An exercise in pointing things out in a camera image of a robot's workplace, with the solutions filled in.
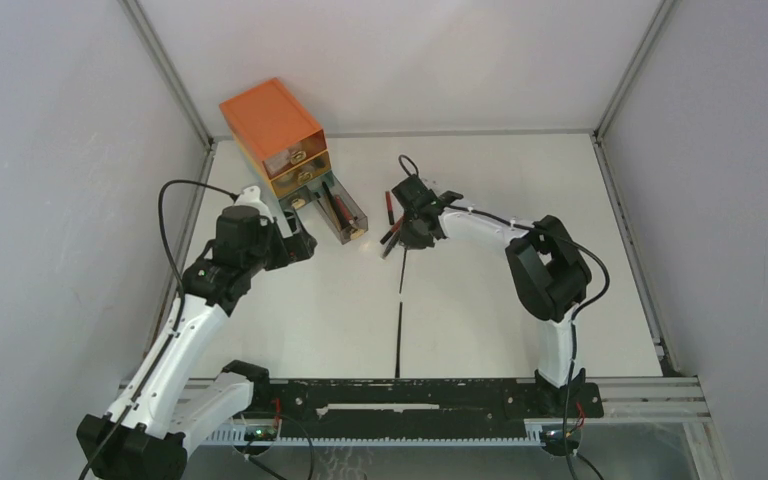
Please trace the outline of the red lip gloss black cap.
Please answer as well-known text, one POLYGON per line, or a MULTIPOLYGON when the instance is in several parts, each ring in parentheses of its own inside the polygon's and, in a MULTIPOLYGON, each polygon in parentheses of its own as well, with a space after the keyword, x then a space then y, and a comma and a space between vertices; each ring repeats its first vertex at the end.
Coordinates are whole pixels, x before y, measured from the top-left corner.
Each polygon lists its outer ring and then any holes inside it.
POLYGON ((395 214, 394 214, 392 196, 391 196, 391 192, 389 190, 385 191, 385 204, 386 204, 386 209, 387 209, 388 223, 389 223, 390 226, 394 226, 396 219, 395 219, 395 214))

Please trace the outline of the thin black eyeliner brush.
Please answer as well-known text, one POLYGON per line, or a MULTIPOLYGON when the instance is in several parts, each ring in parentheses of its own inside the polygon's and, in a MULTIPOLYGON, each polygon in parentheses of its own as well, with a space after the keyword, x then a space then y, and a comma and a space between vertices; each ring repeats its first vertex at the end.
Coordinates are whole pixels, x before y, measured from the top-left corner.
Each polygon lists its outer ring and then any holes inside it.
POLYGON ((401 269, 400 269, 400 278, 399 278, 399 290, 398 293, 401 296, 404 289, 404 282, 405 282, 405 272, 407 267, 407 260, 408 260, 408 250, 407 248, 402 249, 402 261, 401 261, 401 269))

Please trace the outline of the red lipstick silver end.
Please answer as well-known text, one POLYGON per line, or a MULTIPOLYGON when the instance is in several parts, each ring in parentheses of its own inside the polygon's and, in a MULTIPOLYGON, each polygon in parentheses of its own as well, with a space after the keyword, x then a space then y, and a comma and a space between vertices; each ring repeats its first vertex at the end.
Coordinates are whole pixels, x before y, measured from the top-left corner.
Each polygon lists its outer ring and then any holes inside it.
POLYGON ((356 227, 356 219, 355 219, 355 216, 352 214, 351 210, 349 209, 348 205, 343 201, 340 195, 335 195, 334 201, 335 201, 335 204, 337 205, 337 210, 340 214, 340 217, 342 218, 345 225, 348 228, 354 229, 356 227))

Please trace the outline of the orange lip gloss black cap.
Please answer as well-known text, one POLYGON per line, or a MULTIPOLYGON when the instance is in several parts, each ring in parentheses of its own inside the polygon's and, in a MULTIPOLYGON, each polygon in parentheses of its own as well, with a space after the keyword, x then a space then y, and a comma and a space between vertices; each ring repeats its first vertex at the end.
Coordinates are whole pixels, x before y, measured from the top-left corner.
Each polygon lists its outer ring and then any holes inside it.
POLYGON ((400 217, 387 231, 387 233, 381 238, 380 244, 386 245, 390 239, 395 235, 395 233, 400 229, 400 226, 402 224, 403 218, 400 217))

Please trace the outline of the black powder brush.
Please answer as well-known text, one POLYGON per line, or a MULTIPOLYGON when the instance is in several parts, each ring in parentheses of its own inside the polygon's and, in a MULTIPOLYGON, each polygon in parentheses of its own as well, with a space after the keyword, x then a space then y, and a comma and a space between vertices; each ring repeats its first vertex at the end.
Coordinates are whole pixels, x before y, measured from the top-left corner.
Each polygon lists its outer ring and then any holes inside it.
POLYGON ((347 223, 339 210, 339 206, 336 202, 336 198, 331 193, 330 187, 327 182, 322 183, 322 189, 325 194, 326 201, 331 211, 334 213, 334 216, 337 220, 337 224, 339 225, 340 229, 343 229, 347 225, 347 223))

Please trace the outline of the dark green makeup pen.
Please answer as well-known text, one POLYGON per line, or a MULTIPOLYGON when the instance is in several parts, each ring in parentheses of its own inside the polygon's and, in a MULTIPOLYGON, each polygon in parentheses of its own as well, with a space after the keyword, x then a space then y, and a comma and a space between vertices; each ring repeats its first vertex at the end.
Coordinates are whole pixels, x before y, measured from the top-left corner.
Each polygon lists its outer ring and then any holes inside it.
POLYGON ((385 245, 384 251, 382 252, 381 258, 387 259, 387 257, 391 254, 391 252, 395 249, 395 247, 399 243, 399 236, 393 235, 388 242, 385 245))

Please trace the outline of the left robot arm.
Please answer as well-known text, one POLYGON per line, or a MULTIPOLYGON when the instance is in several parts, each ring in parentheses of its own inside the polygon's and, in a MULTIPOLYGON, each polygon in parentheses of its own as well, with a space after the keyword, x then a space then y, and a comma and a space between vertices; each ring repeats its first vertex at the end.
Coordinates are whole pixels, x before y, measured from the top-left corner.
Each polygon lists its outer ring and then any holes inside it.
POLYGON ((292 212, 290 233, 262 208, 234 205, 216 220, 213 239, 185 270, 160 337, 127 387, 101 416, 86 415, 76 436, 86 456, 80 473, 98 479, 179 479, 195 450, 227 419, 265 414, 268 372, 229 363, 199 397, 179 410, 191 370, 262 271, 310 259, 317 242, 292 212))

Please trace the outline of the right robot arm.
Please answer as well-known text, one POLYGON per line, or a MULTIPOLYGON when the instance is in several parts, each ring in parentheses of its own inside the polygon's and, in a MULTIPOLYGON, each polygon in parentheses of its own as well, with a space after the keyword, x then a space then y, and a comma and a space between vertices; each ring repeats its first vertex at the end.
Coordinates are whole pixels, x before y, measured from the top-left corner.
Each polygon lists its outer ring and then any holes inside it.
POLYGON ((576 388, 586 378, 577 360, 573 309, 584 305, 592 272, 564 223, 547 215, 523 225, 461 206, 461 194, 438 194, 416 174, 398 183, 392 195, 403 210, 399 240, 406 248, 470 239, 504 254, 517 298, 538 320, 539 406, 549 415, 565 415, 576 405, 576 388))

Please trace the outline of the orange yellow blue drawer box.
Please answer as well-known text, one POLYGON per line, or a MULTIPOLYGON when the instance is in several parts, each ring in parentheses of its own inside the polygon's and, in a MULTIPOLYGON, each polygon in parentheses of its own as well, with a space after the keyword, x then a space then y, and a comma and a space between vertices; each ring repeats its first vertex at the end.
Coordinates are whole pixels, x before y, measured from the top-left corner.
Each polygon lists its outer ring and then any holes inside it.
POLYGON ((322 125, 278 78, 269 79, 219 105, 227 126, 251 167, 285 208, 315 206, 338 240, 350 242, 351 228, 340 229, 322 183, 340 195, 368 230, 367 216, 335 175, 322 125))

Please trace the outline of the long thin black brush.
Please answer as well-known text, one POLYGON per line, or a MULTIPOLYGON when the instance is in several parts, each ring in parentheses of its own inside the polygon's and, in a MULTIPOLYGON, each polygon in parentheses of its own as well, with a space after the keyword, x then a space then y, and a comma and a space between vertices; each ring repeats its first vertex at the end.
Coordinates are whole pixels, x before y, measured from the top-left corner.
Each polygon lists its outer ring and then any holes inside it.
POLYGON ((394 367, 394 378, 401 378, 401 350, 402 350, 402 330, 403 330, 403 307, 404 303, 399 302, 397 317, 397 335, 396 335, 396 357, 394 367))

